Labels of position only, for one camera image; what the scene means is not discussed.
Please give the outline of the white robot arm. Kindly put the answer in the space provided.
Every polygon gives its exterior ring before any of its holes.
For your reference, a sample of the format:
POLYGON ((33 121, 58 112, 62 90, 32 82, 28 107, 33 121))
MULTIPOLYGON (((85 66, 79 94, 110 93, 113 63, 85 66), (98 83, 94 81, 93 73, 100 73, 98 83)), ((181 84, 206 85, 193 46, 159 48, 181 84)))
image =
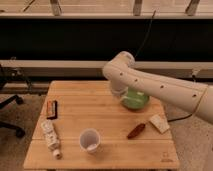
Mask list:
POLYGON ((213 124, 213 85, 138 71, 134 63, 133 55, 122 51, 104 65, 102 73, 115 96, 132 88, 213 124))

